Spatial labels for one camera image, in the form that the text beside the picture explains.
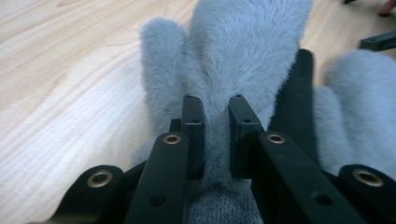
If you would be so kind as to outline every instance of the wooden table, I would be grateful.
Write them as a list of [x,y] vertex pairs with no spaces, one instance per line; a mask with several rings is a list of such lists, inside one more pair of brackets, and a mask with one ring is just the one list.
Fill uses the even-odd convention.
[[[384,1],[314,0],[302,48],[315,85],[358,40],[394,30]],[[51,216],[85,170],[130,168],[153,134],[144,103],[139,30],[153,17],[187,25],[196,0],[0,2],[0,222]],[[395,50],[388,55],[396,57]]]

